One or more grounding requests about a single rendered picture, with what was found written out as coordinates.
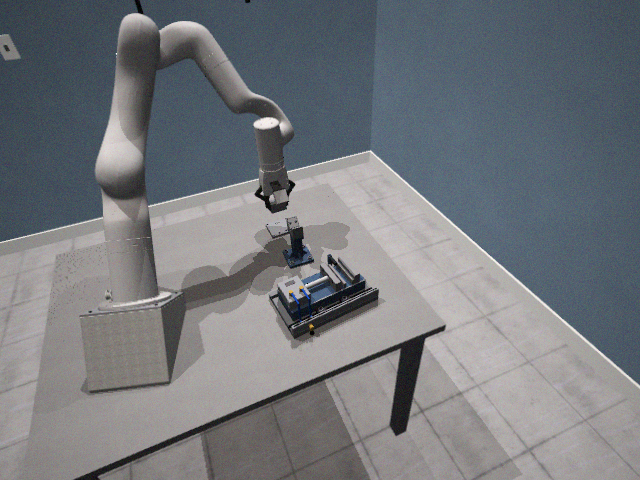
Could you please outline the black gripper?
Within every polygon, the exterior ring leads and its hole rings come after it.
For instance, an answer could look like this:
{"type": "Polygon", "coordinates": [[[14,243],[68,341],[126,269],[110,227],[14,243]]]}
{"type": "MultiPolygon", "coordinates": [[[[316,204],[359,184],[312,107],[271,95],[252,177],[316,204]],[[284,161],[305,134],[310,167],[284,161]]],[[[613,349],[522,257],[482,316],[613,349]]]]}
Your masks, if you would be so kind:
{"type": "Polygon", "coordinates": [[[288,175],[287,175],[285,165],[282,168],[275,171],[265,171],[259,168],[260,187],[255,192],[255,196],[265,201],[265,206],[266,208],[269,209],[269,211],[271,211],[271,204],[270,204],[269,198],[270,198],[270,195],[273,195],[272,192],[274,191],[270,185],[270,182],[274,182],[277,180],[282,186],[282,188],[286,189],[287,196],[289,196],[290,192],[292,191],[292,189],[295,187],[296,184],[293,181],[288,180],[288,175]],[[260,194],[262,191],[264,196],[260,194]]]}

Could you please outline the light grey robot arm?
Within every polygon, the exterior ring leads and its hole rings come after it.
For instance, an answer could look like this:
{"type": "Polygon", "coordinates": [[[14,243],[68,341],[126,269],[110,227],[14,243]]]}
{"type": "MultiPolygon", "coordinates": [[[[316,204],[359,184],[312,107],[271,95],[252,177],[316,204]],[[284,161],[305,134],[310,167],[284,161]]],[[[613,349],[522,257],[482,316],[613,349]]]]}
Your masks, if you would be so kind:
{"type": "Polygon", "coordinates": [[[253,124],[261,169],[282,168],[283,147],[294,137],[282,110],[247,88],[204,26],[180,21],[159,32],[145,15],[124,17],[118,36],[111,113],[95,166],[111,282],[111,290],[105,291],[108,301],[99,304],[100,310],[142,307],[172,297],[170,292],[158,292],[146,185],[137,195],[126,196],[136,193],[145,179],[156,71],[184,59],[195,61],[233,113],[261,117],[253,124]],[[104,190],[124,198],[112,197],[104,190]]]}

